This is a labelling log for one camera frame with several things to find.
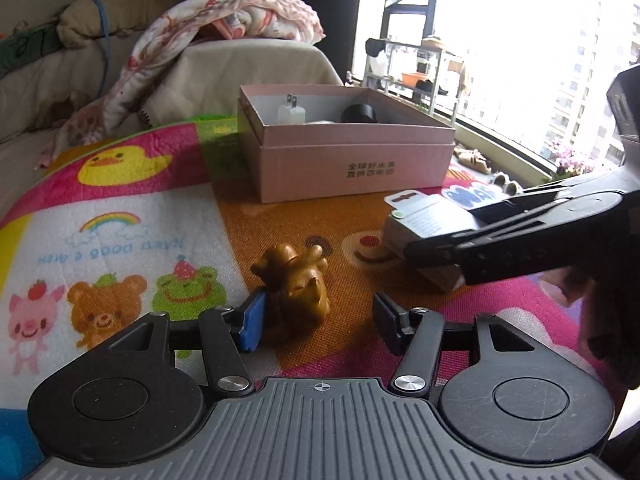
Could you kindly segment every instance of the pink box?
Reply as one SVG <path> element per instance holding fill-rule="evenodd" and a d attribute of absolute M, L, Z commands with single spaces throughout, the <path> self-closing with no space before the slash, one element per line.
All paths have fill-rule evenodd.
<path fill-rule="evenodd" d="M 288 94 L 307 123 L 336 124 L 276 124 Z M 356 103 L 378 124 L 340 123 Z M 241 86 L 238 129 L 262 203 L 441 186 L 454 147 L 453 128 L 369 88 Z"/>

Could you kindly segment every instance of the rainbow print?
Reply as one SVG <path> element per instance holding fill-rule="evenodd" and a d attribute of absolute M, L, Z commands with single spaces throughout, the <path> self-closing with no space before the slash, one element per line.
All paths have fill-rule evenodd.
<path fill-rule="evenodd" d="M 127 213 L 126 211 L 113 211 L 111 213 L 104 213 L 92 218 L 80 228 L 80 232 L 95 231 L 101 225 L 108 222 L 119 222 L 125 225 L 133 225 L 140 223 L 140 217 L 133 213 Z"/>

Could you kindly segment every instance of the cartoon frog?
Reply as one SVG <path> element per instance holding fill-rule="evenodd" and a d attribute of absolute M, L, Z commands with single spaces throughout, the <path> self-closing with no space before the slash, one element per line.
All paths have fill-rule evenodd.
<path fill-rule="evenodd" d="M 172 274 L 160 276 L 156 281 L 158 291 L 152 301 L 152 309 L 165 311 L 174 321 L 196 319 L 203 310 L 226 302 L 225 288 L 216 281 L 218 272 L 213 267 L 195 269 L 185 260 L 180 260 Z M 179 358 L 191 354 L 181 350 Z"/>

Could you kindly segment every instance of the pink and white blanket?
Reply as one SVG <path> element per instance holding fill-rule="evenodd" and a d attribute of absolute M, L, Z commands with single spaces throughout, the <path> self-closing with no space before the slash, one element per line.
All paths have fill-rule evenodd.
<path fill-rule="evenodd" d="M 215 27 L 226 40 L 280 38 L 316 44 L 324 38 L 318 15 L 301 0 L 184 1 L 162 14 L 140 37 L 111 90 L 62 126 L 48 158 L 55 160 L 72 139 L 75 144 L 89 144 L 113 136 L 114 129 L 139 107 L 153 82 L 203 27 Z"/>

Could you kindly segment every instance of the product box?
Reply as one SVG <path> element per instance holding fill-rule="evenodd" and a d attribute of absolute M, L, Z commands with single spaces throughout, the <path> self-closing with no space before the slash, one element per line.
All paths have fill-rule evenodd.
<path fill-rule="evenodd" d="M 306 124 L 277 124 L 288 94 Z M 352 104 L 370 105 L 378 123 L 341 123 Z M 369 88 L 242 86 L 238 129 L 263 203 L 441 186 L 454 147 L 452 128 Z"/>
<path fill-rule="evenodd" d="M 440 194 L 425 195 L 408 189 L 387 196 L 385 202 L 394 209 L 385 220 L 382 243 L 402 259 L 409 242 L 481 227 L 469 211 Z M 418 272 L 443 292 L 456 290 L 464 283 L 457 265 L 419 269 Z"/>

